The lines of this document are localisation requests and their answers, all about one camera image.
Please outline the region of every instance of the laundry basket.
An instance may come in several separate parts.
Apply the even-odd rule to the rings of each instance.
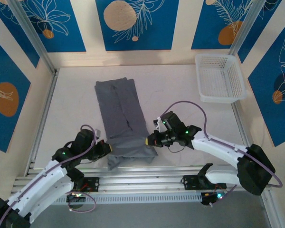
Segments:
[[[198,54],[195,63],[201,101],[230,104],[247,96],[235,56]]]

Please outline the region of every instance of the gray cloth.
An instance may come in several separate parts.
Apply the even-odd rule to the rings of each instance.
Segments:
[[[123,162],[143,159],[151,163],[157,156],[145,145],[149,132],[139,104],[133,79],[121,78],[96,82],[95,91],[104,122],[107,143],[113,151],[108,155],[110,170]]]

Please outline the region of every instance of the white table surface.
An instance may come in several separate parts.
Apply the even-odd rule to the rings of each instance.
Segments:
[[[43,169],[57,149],[74,140],[83,124],[101,130],[101,138],[106,139],[94,86],[96,81],[122,77],[135,80],[150,133],[154,130],[152,121],[169,105],[179,100],[189,100],[198,103],[205,110],[208,117],[208,133],[233,143],[243,143],[231,105],[200,101],[195,65],[65,67],[59,71],[35,169]],[[195,106],[177,104],[171,110],[186,125],[203,127],[203,114]],[[179,145],[173,145],[171,150],[176,151],[179,148]],[[167,148],[157,148],[156,151],[158,156],[151,164],[135,161],[122,167],[191,166],[204,165],[207,162],[225,164],[212,155],[189,148],[180,153],[170,153]],[[81,167],[107,167],[107,158]]]

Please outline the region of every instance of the blue poster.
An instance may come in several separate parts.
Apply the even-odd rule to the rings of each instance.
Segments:
[[[30,82],[0,46],[0,150],[6,152]]]
[[[281,0],[267,0],[243,47],[243,61]],[[191,49],[230,48],[253,0],[204,0]]]
[[[285,142],[285,28],[248,78],[275,146]]]
[[[47,52],[86,51],[70,0],[22,0],[20,3]],[[6,7],[2,17],[7,17],[6,11],[10,9]],[[8,24],[15,24],[14,17],[7,18]]]
[[[8,28],[12,36],[15,38],[15,40],[18,42],[24,53],[30,59],[31,63],[36,68],[40,59],[39,55],[37,54],[31,42],[20,27],[17,19],[10,11],[10,8],[6,4],[6,1],[3,0],[0,0],[0,18],[5,24],[5,26]]]
[[[179,0],[96,0],[106,51],[171,50]]]

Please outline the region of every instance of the purple cable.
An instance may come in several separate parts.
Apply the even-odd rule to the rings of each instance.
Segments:
[[[92,212],[93,210],[95,210],[95,208],[96,208],[96,201],[95,201],[95,199],[92,197],[92,196],[90,196],[89,194],[87,194],[87,193],[85,193],[85,192],[80,192],[80,191],[70,191],[70,192],[68,192],[67,194],[71,194],[71,193],[80,193],[80,194],[83,194],[83,195],[85,195],[85,196],[87,196],[87,197],[89,197],[89,198],[91,198],[92,200],[93,200],[93,202],[94,202],[94,206],[93,206],[93,208],[92,209],[89,209],[89,210],[75,210],[75,209],[72,209],[71,208],[71,201],[69,201],[69,203],[68,203],[68,208],[70,208],[70,210],[71,211],[73,211],[73,212],[76,212],[76,213],[88,213],[88,212]]]
[[[202,109],[201,106],[199,106],[198,104],[196,104],[196,103],[194,103],[194,102],[192,102],[192,101],[177,101],[177,102],[171,104],[171,105],[167,108],[167,110],[166,110],[161,116],[163,116],[164,114],[166,114],[167,111],[169,111],[169,109],[170,109],[171,107],[173,107],[174,105],[179,104],[179,103],[189,103],[189,104],[195,105],[195,106],[197,106],[197,107],[203,112],[204,118],[205,118],[205,122],[204,122],[204,134],[205,134],[205,136],[209,139],[209,135],[207,134],[207,131],[206,131],[207,115],[206,115],[205,111]],[[215,142],[215,143],[218,143],[218,144],[220,144],[220,145],[222,145],[222,146],[228,147],[228,148],[230,148],[230,149],[232,149],[232,150],[235,150],[235,149],[236,149],[235,147],[233,147],[233,146],[231,146],[231,145],[228,145],[228,144],[226,144],[226,143],[224,143],[224,142],[221,142],[221,141],[219,141],[219,140],[212,139],[212,138],[211,138],[210,140],[213,141],[213,142]],[[238,150],[238,152],[240,152],[241,154],[243,154],[243,155],[249,157],[250,159],[252,159],[253,161],[255,161],[255,162],[256,162],[258,165],[260,165],[264,170],[266,170],[271,176],[273,176],[273,177],[277,180],[277,182],[279,183],[279,185],[268,184],[268,186],[270,186],[270,187],[276,187],[276,188],[281,188],[281,187],[283,187],[283,184],[282,184],[281,180],[278,178],[278,176],[277,176],[274,172],[272,172],[268,167],[266,167],[263,163],[261,163],[258,159],[254,158],[254,157],[251,156],[249,153],[246,153],[246,152],[244,152],[244,151],[242,151],[242,150]]]
[[[84,124],[80,127],[80,130],[82,130],[84,127],[88,127],[91,129],[91,131],[93,132],[93,140],[92,140],[92,143],[90,145],[90,147],[82,152],[81,154],[75,156],[75,157],[72,157],[72,158],[69,158],[69,159],[66,159],[64,161],[62,161],[61,163],[53,166],[52,168],[50,168],[48,171],[45,172],[45,175],[49,174],[53,169],[57,168],[58,166],[61,166],[62,164],[66,163],[66,162],[69,162],[69,161],[72,161],[74,159],[77,159],[77,158],[80,158],[82,156],[84,156],[86,153],[88,153],[92,147],[95,145],[95,142],[96,142],[96,134],[95,134],[95,131],[94,129],[90,126],[90,125],[87,125],[87,124]],[[28,186],[24,191],[23,193],[21,193],[18,197],[18,199],[20,200],[32,187],[35,186],[35,184],[37,184],[42,178],[44,177],[44,175],[41,175],[37,180],[35,180],[30,186]],[[15,206],[15,204],[17,203],[17,201],[14,201],[10,206],[9,208],[5,211],[5,213],[3,214],[2,218],[0,219],[0,226],[2,225],[2,222],[4,221],[4,219],[6,218],[6,216],[8,215],[9,211],[12,209],[12,207]]]

